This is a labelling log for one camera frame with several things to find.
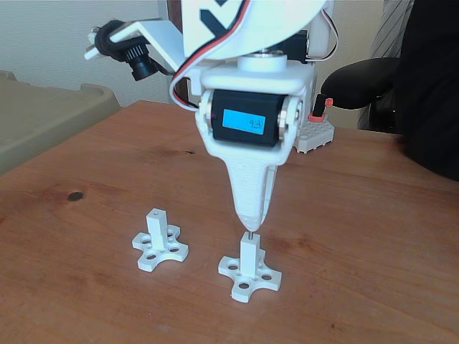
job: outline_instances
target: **white wall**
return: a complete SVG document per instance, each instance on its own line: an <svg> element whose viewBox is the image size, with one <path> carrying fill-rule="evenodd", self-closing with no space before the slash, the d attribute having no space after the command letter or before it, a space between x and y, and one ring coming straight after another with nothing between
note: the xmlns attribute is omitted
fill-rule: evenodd
<svg viewBox="0 0 459 344"><path fill-rule="evenodd" d="M335 57L318 63L318 87L334 70L366 59L380 23L383 0L337 0L333 20L340 33ZM106 85L121 105L138 99L167 102L166 77L140 82L127 64L83 58L90 28L112 18L124 21L164 14L157 0L2 1L0 0L0 70L11 70L33 85L77 89L82 82ZM337 126L356 126L358 112L329 110Z"/></svg>
<svg viewBox="0 0 459 344"><path fill-rule="evenodd" d="M121 105L138 99L167 102L166 77L157 73L135 82L126 63L86 61L91 27L111 19L158 17L158 1L2 1L0 70L37 86L76 90L83 82L110 87Z"/></svg>
<svg viewBox="0 0 459 344"><path fill-rule="evenodd" d="M369 57L382 17L383 0L336 0L333 21L339 30L339 49L326 62L317 63L317 88L340 67ZM329 120L339 127L355 128L358 110L328 109Z"/></svg>

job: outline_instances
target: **black wire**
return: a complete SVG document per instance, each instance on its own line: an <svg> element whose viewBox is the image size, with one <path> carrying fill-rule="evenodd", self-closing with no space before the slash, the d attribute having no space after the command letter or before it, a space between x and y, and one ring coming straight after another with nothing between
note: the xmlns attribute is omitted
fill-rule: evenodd
<svg viewBox="0 0 459 344"><path fill-rule="evenodd" d="M161 66L157 61L155 61L154 59L152 59L150 57L150 61L151 63L153 63L156 68L158 68L158 71L161 73L161 74L164 74L164 75L174 75L175 72L172 71L172 70L167 70L166 68L164 68L163 66Z"/></svg>

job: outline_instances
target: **wood grain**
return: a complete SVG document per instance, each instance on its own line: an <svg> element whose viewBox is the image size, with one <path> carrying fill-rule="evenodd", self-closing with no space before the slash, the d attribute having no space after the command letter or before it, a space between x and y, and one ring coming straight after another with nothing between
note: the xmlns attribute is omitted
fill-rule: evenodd
<svg viewBox="0 0 459 344"><path fill-rule="evenodd" d="M153 207L189 256L147 273ZM241 304L223 162L192 114L137 102L0 176L0 343L459 343L458 209L392 136L338 129L280 168L259 233L282 285Z"/></svg>

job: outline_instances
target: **white bracket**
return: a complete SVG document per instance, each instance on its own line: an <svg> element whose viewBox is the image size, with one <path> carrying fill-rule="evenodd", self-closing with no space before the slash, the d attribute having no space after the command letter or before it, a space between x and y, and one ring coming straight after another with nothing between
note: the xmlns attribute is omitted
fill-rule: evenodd
<svg viewBox="0 0 459 344"><path fill-rule="evenodd" d="M249 302L252 293L261 288L278 291L282 273L265 265L266 252L260 249L260 235L245 232L241 239L240 259L223 257L218 272L234 281L231 297L239 302Z"/></svg>
<svg viewBox="0 0 459 344"><path fill-rule="evenodd" d="M188 255L188 245L177 241L180 228L167 224L166 212L153 209L146 216L148 233L139 233L132 241L134 249L143 254L137 261L140 270L152 272L164 260L183 262Z"/></svg>
<svg viewBox="0 0 459 344"><path fill-rule="evenodd" d="M267 148L215 140L207 124L207 107L212 91L207 90L196 113L196 123L207 151L222 159L228 170L236 213L244 227L257 231L263 223L270 205L277 167L283 165L292 150L298 131L299 97L288 97L285 111L284 140Z"/></svg>

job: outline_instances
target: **dark stain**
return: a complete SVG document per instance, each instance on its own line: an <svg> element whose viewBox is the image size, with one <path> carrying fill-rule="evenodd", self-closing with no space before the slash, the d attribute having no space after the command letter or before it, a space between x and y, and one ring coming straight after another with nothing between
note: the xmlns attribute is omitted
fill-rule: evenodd
<svg viewBox="0 0 459 344"><path fill-rule="evenodd" d="M83 199L84 196L85 194L83 192L75 191L75 192L69 193L69 196L67 196L67 200L70 202L75 202L75 201L79 201L80 199Z"/></svg>

